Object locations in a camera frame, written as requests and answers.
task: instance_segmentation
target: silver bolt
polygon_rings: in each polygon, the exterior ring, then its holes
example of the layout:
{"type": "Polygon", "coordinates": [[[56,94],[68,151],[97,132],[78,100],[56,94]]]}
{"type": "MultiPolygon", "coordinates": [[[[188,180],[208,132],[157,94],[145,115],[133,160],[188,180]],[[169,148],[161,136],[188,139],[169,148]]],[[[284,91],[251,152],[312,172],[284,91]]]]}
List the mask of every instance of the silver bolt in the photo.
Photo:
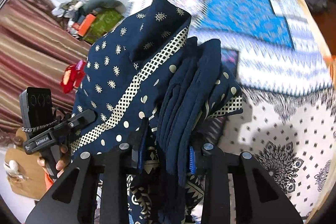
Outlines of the silver bolt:
{"type": "Polygon", "coordinates": [[[204,147],[205,150],[211,150],[211,149],[213,149],[213,145],[211,143],[205,143],[203,145],[203,147],[204,147]]]}
{"type": "Polygon", "coordinates": [[[84,160],[84,159],[87,159],[88,157],[90,156],[90,153],[89,152],[83,152],[81,153],[81,158],[84,160]]]}
{"type": "Polygon", "coordinates": [[[125,149],[129,148],[129,144],[128,143],[121,143],[121,144],[119,144],[119,148],[122,149],[122,150],[125,150],[125,149]]]}
{"type": "Polygon", "coordinates": [[[242,157],[249,160],[250,158],[252,158],[252,155],[250,152],[243,152],[242,157]]]}

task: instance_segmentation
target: bed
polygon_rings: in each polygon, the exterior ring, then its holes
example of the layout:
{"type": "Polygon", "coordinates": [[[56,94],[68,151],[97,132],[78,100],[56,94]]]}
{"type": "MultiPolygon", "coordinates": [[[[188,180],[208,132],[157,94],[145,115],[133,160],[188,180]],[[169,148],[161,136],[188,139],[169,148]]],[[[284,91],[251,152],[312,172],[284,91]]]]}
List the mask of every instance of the bed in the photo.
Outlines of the bed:
{"type": "MultiPolygon", "coordinates": [[[[152,1],[130,0],[126,16],[152,1]]],[[[221,40],[243,87],[244,112],[226,122],[219,147],[253,153],[308,219],[335,181],[336,98],[323,60],[330,51],[305,1],[169,2],[192,15],[188,37],[196,36],[199,44],[221,40]]]]}

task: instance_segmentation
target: camera lens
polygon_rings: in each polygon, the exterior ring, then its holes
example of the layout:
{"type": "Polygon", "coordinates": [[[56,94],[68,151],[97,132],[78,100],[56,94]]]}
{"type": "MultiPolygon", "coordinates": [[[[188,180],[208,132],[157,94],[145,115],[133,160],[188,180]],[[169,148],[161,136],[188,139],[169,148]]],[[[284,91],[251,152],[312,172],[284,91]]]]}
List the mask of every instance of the camera lens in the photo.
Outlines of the camera lens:
{"type": "Polygon", "coordinates": [[[35,105],[36,105],[36,97],[35,97],[35,95],[32,95],[32,96],[30,97],[30,104],[31,104],[32,106],[35,106],[35,105]]]}
{"type": "Polygon", "coordinates": [[[50,95],[47,95],[47,96],[45,97],[45,102],[46,102],[46,104],[50,104],[50,103],[51,103],[50,95]]]}
{"type": "Polygon", "coordinates": [[[43,94],[40,94],[37,98],[38,102],[39,102],[39,105],[40,107],[44,107],[44,104],[45,104],[45,100],[44,100],[44,95],[43,94]]]}

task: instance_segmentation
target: human hand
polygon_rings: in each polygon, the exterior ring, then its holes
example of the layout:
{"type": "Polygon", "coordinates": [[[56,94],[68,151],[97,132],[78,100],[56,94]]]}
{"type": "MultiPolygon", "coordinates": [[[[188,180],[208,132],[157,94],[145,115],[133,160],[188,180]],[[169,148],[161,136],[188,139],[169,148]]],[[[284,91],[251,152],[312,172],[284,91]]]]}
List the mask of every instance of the human hand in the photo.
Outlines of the human hand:
{"type": "MultiPolygon", "coordinates": [[[[60,147],[61,152],[63,153],[62,158],[57,162],[56,169],[59,171],[57,174],[57,177],[59,178],[60,175],[63,174],[64,168],[69,164],[70,162],[70,154],[68,153],[68,147],[64,144],[60,147]]],[[[48,173],[46,169],[46,161],[44,158],[39,157],[37,159],[37,164],[43,168],[43,170],[48,173]]]]}

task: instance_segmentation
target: folded navy cloth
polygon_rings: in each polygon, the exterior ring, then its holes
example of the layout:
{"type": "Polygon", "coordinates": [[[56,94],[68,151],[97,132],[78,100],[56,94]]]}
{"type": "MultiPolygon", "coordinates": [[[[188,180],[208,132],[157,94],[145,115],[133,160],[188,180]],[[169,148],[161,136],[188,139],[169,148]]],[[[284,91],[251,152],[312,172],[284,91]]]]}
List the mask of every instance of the folded navy cloth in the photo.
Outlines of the folded navy cloth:
{"type": "Polygon", "coordinates": [[[134,223],[192,221],[203,193],[198,178],[187,175],[190,136],[207,117],[242,112],[241,91],[221,63],[219,40],[197,46],[196,37],[187,39],[190,20],[167,0],[153,0],[92,45],[76,93],[72,116],[93,109],[98,119],[70,136],[73,157],[107,152],[127,142],[144,117],[149,120],[139,154],[142,173],[127,178],[134,223]]]}
{"type": "MultiPolygon", "coordinates": [[[[166,195],[159,212],[162,223],[179,223],[185,217],[184,186],[192,131],[241,96],[235,78],[221,63],[221,42],[212,39],[198,47],[196,44],[194,37],[187,40],[185,58],[169,82],[159,115],[156,140],[160,185],[166,195]]],[[[231,111],[224,110],[222,116],[241,112],[241,104],[237,103],[231,111]]]]}

